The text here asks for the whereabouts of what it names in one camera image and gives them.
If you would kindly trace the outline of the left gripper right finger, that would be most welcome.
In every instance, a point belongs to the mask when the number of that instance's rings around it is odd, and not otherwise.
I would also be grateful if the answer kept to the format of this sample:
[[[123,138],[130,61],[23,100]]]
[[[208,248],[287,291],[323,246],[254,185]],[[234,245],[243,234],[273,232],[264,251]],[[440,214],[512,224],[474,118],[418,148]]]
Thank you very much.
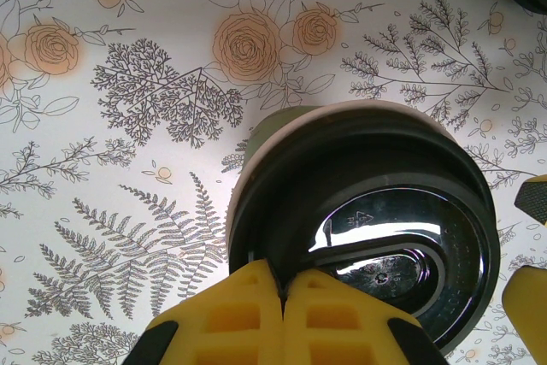
[[[410,314],[319,270],[291,282],[284,310],[285,364],[445,364]]]

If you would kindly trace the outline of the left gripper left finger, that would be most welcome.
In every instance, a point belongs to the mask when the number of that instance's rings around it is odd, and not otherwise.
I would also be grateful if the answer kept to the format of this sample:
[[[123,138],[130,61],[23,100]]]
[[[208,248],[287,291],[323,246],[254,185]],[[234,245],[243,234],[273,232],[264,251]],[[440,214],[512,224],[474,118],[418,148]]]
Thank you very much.
[[[281,301],[264,260],[166,310],[146,327],[129,364],[281,364]]]

